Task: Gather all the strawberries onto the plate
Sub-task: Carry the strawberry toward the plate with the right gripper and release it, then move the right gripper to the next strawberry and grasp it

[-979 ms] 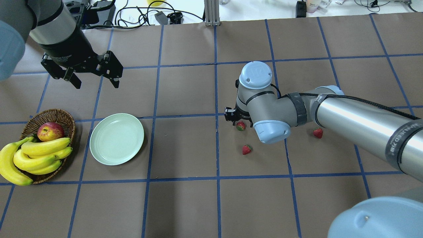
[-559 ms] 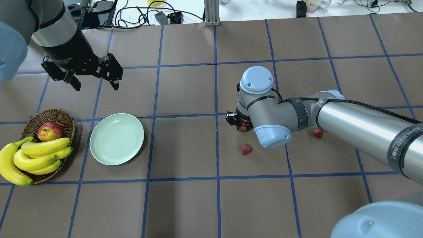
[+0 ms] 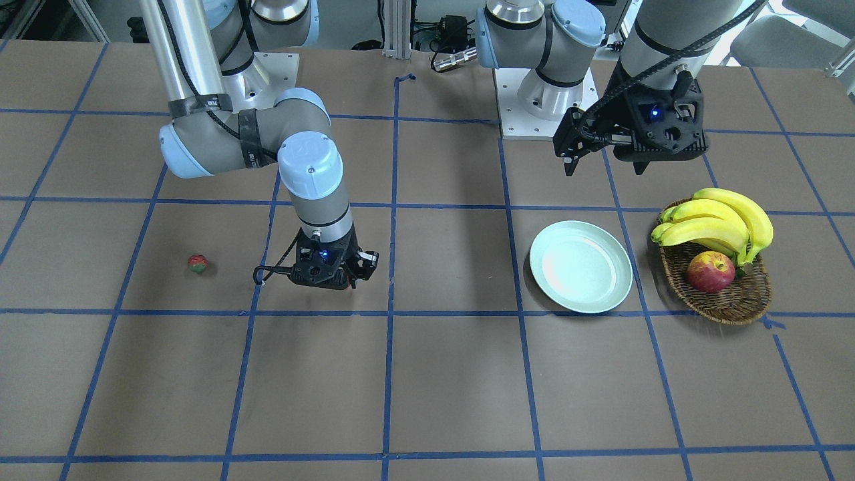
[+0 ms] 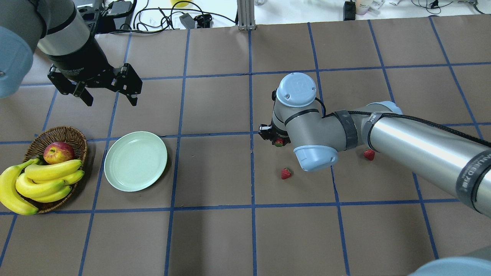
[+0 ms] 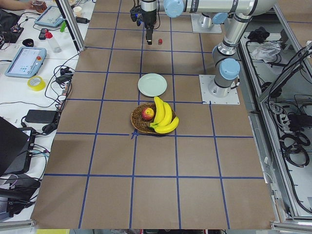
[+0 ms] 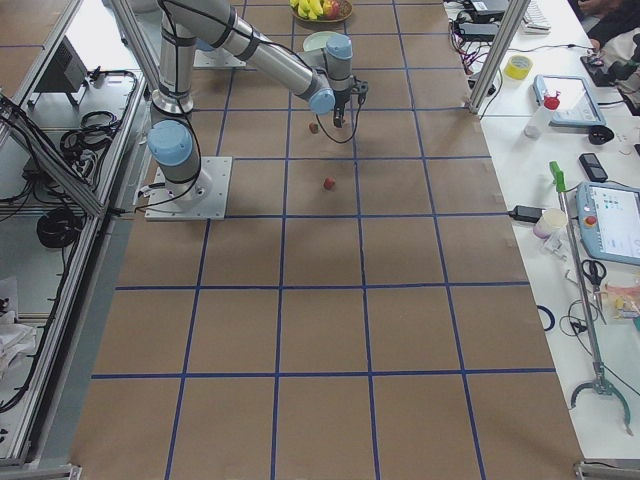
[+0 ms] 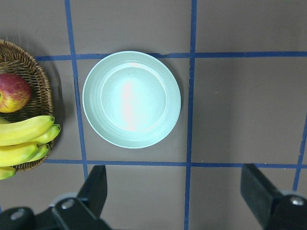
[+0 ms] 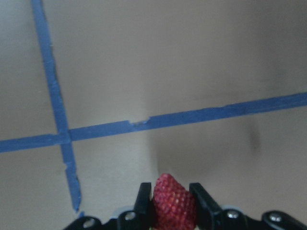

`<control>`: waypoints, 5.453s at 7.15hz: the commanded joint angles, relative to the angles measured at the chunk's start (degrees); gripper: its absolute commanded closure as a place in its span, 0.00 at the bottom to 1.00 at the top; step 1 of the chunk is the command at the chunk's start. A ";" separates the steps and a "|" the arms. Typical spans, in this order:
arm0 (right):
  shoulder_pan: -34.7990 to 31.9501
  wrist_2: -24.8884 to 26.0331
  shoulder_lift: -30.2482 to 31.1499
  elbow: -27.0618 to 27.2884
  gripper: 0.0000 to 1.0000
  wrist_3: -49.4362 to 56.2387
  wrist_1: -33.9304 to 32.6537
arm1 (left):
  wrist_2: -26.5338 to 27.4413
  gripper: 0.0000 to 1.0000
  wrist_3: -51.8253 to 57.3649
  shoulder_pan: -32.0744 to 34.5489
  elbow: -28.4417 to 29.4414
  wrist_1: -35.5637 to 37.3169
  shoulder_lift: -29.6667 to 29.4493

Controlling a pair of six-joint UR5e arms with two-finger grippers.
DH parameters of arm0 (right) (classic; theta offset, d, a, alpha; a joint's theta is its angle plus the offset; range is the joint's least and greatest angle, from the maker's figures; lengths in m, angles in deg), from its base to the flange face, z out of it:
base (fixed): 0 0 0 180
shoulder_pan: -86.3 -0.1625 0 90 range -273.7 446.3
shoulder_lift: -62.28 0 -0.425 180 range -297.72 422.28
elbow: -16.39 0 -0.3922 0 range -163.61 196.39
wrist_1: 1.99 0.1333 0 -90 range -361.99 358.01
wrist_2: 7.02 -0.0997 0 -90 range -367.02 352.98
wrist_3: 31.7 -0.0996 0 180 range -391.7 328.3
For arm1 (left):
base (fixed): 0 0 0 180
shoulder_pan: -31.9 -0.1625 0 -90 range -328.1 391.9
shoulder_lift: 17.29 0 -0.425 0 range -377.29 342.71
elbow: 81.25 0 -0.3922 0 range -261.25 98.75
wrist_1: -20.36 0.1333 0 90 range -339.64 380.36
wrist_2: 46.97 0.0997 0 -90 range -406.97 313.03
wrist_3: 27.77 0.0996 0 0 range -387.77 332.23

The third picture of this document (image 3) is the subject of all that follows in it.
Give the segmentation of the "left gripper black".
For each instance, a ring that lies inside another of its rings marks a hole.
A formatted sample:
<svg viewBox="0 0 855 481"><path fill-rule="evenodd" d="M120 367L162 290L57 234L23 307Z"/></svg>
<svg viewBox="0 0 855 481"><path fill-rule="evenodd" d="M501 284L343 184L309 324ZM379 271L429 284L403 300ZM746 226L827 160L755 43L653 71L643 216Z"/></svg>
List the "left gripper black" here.
<svg viewBox="0 0 855 481"><path fill-rule="evenodd" d="M573 176L579 160L590 152L584 116L580 107L570 107L552 137L565 176ZM703 131L703 94L696 79L677 80L669 90L632 86L595 112L593 128L602 135L630 136L628 144L613 146L613 154L632 162L636 176L642 176L651 162L693 160L709 149Z"/></svg>

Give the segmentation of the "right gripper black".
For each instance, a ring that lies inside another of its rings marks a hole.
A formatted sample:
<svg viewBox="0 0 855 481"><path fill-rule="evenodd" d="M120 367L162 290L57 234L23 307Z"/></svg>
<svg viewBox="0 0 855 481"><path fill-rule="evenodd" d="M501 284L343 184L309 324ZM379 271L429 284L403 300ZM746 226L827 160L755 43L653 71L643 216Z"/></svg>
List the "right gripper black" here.
<svg viewBox="0 0 855 481"><path fill-rule="evenodd" d="M297 260L288 271L292 283L341 291L354 289L358 281L370 280L375 273L379 253L361 250L354 230L330 243L308 237L302 230L295 238Z"/></svg>

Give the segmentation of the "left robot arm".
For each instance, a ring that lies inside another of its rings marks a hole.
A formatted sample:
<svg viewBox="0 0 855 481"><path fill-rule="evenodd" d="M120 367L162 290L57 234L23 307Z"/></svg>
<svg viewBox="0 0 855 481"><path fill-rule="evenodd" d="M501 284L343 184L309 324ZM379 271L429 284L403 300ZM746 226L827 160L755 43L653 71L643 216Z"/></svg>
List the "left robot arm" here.
<svg viewBox="0 0 855 481"><path fill-rule="evenodd" d="M526 68L519 95L532 115L556 122L552 145L567 176L583 156L612 146L643 174L651 162L708 152L697 74L720 37L751 15L739 1L644 1L607 88L591 106L580 94L607 19L589 1L488 1L474 39L487 68Z"/></svg>

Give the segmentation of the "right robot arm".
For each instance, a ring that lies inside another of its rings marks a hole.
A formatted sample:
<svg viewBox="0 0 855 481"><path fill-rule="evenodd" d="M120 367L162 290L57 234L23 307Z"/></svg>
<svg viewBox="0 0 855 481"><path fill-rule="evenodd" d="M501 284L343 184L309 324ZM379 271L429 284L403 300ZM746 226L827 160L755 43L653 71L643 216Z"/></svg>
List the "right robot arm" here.
<svg viewBox="0 0 855 481"><path fill-rule="evenodd" d="M274 62L282 49L317 39L315 1L143 1L142 19L167 89L170 122L163 158L177 177L239 168L278 168L299 219L286 266L254 268L322 289L354 289L378 265L361 249L332 137L332 119L313 91L292 86Z"/></svg>

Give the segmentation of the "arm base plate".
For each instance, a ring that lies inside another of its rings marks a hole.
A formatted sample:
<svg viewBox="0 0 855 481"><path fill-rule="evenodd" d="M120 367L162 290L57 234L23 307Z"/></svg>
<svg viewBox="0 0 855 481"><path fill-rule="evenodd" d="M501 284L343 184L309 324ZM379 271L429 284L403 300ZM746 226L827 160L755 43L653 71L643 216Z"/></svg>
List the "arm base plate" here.
<svg viewBox="0 0 855 481"><path fill-rule="evenodd" d="M532 68L498 68L494 80L505 140L550 141L568 109L585 110L599 99L590 69L569 88L547 83Z"/></svg>
<svg viewBox="0 0 855 481"><path fill-rule="evenodd" d="M279 95L296 85L299 64L297 53L254 52L251 61L223 70L232 111L274 107Z"/></svg>

